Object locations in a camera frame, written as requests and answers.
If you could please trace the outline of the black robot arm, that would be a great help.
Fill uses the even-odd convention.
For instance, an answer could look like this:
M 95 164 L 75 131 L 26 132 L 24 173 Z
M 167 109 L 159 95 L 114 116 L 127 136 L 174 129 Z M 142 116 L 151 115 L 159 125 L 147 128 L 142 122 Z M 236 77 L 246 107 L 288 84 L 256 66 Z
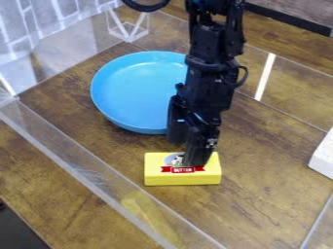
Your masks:
M 186 81 L 167 107 L 166 140 L 186 145 L 181 164 L 207 164 L 220 136 L 221 113 L 234 90 L 249 77 L 236 57 L 246 42 L 242 28 L 245 0 L 186 0 L 190 51 Z

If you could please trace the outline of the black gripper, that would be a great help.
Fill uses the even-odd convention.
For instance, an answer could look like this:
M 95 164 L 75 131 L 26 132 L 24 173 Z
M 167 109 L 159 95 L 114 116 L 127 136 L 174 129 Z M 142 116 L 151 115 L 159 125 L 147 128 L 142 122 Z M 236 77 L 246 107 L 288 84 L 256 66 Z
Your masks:
M 177 95 L 167 106 L 166 140 L 177 144 L 186 142 L 185 166 L 202 166 L 207 164 L 217 145 L 220 114 L 230 109 L 234 90 L 245 84 L 249 69 L 234 58 L 206 63 L 187 55 L 185 62 L 186 80 L 175 85 Z M 205 125 L 213 126 L 191 126 L 189 129 L 189 114 Z

